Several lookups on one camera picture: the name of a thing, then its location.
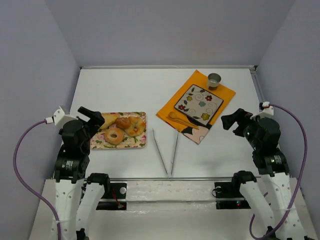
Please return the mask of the metal tongs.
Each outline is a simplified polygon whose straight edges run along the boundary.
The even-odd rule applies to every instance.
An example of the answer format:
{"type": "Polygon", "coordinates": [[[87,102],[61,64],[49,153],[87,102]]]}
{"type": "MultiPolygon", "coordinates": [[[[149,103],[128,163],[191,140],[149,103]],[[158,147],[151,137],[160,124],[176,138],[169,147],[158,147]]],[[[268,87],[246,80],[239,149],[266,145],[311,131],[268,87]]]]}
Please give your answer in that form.
{"type": "Polygon", "coordinates": [[[177,148],[178,148],[178,142],[179,142],[179,132],[176,131],[176,139],[175,139],[175,145],[174,145],[174,151],[173,151],[173,158],[172,158],[172,161],[170,162],[171,163],[170,171],[167,170],[166,163],[164,161],[164,158],[162,156],[160,147],[159,147],[157,139],[156,139],[156,132],[155,132],[154,128],[152,128],[152,137],[153,137],[153,141],[154,141],[156,150],[157,150],[158,155],[160,157],[163,169],[164,169],[164,171],[166,173],[166,176],[167,176],[168,179],[172,179],[173,178],[173,174],[174,174],[174,167],[175,167],[177,148]]]}

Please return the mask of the ring bagel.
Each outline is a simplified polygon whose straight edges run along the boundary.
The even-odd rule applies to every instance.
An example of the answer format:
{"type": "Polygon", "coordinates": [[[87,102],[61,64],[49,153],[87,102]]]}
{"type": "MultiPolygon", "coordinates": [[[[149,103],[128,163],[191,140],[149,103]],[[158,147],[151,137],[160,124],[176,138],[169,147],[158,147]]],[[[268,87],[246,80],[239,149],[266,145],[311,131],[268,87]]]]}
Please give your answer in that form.
{"type": "Polygon", "coordinates": [[[118,145],[123,141],[124,133],[119,128],[110,128],[105,131],[104,139],[109,144],[118,145]]]}

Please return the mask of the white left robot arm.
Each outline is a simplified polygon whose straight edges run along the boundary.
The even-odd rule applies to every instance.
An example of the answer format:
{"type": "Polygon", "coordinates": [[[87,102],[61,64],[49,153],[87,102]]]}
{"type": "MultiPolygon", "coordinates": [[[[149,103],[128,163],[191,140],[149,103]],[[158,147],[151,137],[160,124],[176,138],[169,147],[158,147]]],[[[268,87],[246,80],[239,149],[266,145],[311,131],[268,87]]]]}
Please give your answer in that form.
{"type": "Polygon", "coordinates": [[[90,223],[104,194],[111,188],[109,175],[92,173],[86,177],[90,163],[91,139],[104,124],[99,111],[83,106],[78,112],[88,121],[74,117],[63,107],[53,114],[53,123],[59,127],[62,145],[54,166],[55,223],[50,239],[87,240],[90,223]]]}

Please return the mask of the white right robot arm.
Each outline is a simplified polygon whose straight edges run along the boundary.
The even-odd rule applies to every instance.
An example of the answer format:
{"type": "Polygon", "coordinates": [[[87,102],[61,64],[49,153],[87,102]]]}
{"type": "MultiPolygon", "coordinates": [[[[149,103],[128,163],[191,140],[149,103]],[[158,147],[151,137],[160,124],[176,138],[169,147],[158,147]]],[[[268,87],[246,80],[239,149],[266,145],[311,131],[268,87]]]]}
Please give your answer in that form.
{"type": "Polygon", "coordinates": [[[263,181],[267,195],[263,195],[257,178],[250,171],[236,172],[229,182],[229,192],[240,194],[248,202],[254,218],[266,229],[263,240],[307,240],[309,237],[295,210],[299,187],[290,185],[290,169],[285,155],[279,149],[280,125],[272,119],[273,107],[263,107],[257,114],[239,108],[221,117],[222,126],[246,138],[253,149],[252,159],[263,181]]]}

